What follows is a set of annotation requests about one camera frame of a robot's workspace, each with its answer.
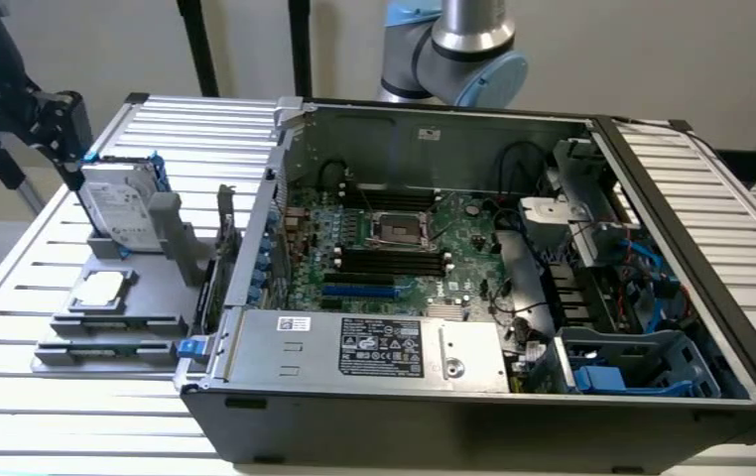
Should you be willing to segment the silver CPU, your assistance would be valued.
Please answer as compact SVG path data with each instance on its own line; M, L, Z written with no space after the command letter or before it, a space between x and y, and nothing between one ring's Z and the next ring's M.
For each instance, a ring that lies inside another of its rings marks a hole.
M107 305L117 297L124 283L119 272L95 272L80 284L76 298L84 305Z

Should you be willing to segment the CPU socket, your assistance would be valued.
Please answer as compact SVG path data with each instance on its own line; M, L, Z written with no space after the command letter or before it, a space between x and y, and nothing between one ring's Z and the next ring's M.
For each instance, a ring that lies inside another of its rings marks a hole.
M424 212L375 212L370 218L370 234L366 241L375 246L430 246L428 215Z

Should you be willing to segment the blue expansion slot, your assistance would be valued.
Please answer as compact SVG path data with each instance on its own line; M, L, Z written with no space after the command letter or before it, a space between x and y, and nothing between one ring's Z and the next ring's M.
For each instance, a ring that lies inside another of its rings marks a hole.
M322 294L328 297L395 298L398 289L384 286L327 285L322 288Z

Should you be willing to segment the thick black tripod leg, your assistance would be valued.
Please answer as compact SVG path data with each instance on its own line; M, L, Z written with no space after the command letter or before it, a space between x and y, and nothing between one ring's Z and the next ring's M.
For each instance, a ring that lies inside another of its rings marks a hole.
M176 0L183 19L199 88L205 97L219 97L220 88L201 0Z

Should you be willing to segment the green RAM stick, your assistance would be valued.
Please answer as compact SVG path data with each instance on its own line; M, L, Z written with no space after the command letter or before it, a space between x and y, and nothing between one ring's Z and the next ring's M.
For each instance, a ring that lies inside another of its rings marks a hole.
M77 359L137 359L135 348L72 348L68 354Z
M96 330L135 331L147 328L145 321L74 321L73 325L86 332Z

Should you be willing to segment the grey parts rack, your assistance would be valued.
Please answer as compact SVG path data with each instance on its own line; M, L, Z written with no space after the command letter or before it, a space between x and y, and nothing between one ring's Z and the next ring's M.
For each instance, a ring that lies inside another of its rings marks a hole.
M203 336L197 330L199 300L203 295L215 237L203 238L179 217L180 197L157 192L148 203L124 209L117 231L127 230L133 218L149 220L157 250L135 251L105 233L86 238L91 256L82 265L72 292L49 322L52 333L34 348L32 369L42 374L172 373L179 365L179 342ZM84 305L76 291L95 272L119 272L124 283L107 305ZM74 321L145 321L135 331L74 327ZM137 359L77 359L72 348L135 348Z

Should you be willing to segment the thin black tripod leg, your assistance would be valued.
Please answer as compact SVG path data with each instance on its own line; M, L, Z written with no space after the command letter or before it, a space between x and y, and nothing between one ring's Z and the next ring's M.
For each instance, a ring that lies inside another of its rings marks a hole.
M287 0L294 88L312 97L311 0Z

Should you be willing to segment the blue case latch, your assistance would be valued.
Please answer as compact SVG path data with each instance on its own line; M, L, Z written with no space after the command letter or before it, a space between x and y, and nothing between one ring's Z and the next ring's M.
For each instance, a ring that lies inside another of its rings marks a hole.
M183 339L176 348L177 357L203 361L209 358L209 337L192 336Z

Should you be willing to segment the silver power supply unit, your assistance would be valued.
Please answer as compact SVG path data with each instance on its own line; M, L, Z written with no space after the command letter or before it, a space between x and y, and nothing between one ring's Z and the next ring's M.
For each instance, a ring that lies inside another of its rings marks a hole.
M253 309L216 376L233 389L430 395L510 390L491 322Z

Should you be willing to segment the green motherboard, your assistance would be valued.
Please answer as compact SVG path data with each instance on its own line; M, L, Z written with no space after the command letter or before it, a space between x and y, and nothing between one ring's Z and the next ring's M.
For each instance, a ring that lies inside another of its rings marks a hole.
M455 191L430 190L434 201L424 212L431 235L454 223L438 242L426 250L443 250L444 277L418 277L342 273L346 247L382 248L366 241L371 214L367 209L343 206L346 191L338 187L298 188L291 194L284 215L290 250L291 285L287 305L296 310L364 314L426 316L430 304L462 304L470 309L466 320L484 318L491 295L505 279L501 244L495 237L490 212L480 197ZM384 286L398 289L395 298L328 297L327 285Z

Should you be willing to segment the small silver chipset heatsink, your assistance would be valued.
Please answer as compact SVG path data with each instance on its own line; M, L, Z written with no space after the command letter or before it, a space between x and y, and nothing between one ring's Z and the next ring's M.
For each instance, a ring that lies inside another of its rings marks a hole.
M462 304L430 304L426 307L424 315L450 320L466 320L470 315L470 309Z

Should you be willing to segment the silver air shroud panel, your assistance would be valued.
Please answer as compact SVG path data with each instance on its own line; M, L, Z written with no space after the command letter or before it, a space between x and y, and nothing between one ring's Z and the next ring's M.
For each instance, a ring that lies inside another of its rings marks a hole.
M529 330L529 339L549 341L554 337L554 320L542 287L542 270L519 231L495 232L501 256L510 281L506 309L511 318Z

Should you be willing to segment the grey metal drive cage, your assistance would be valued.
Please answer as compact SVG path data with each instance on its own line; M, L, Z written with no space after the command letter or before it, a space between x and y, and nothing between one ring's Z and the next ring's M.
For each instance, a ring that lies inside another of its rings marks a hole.
M530 241L539 251L574 251L589 268L613 265L625 259L623 240L643 229L601 184L606 157L594 142L570 138L554 146L553 158L553 196L521 200Z

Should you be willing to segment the black open PC case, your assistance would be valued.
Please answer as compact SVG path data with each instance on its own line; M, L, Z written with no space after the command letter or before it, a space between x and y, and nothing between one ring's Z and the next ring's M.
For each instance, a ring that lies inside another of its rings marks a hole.
M419 141L419 128L442 131ZM607 160L601 184L643 233L625 259L586 267L539 251L521 200L551 197L561 140ZM509 112L375 102L283 100L276 147L240 233L209 358L180 359L176 387L219 456L291 464L657 474L721 444L756 444L756 152L720 151L681 120ZM679 331L717 399L583 395L565 389L554 337L529 339L490 297L505 394L378 395L233 389L216 376L241 315L296 311L284 215L295 189L435 190L482 198L495 232L519 231L542 270L554 320L601 333Z

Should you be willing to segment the blue plastic disk bay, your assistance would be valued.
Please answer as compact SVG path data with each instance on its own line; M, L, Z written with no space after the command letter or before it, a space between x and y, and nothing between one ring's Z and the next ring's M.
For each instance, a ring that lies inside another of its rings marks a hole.
M554 337L565 389L583 395L717 399L721 389L685 334L601 333L565 327Z

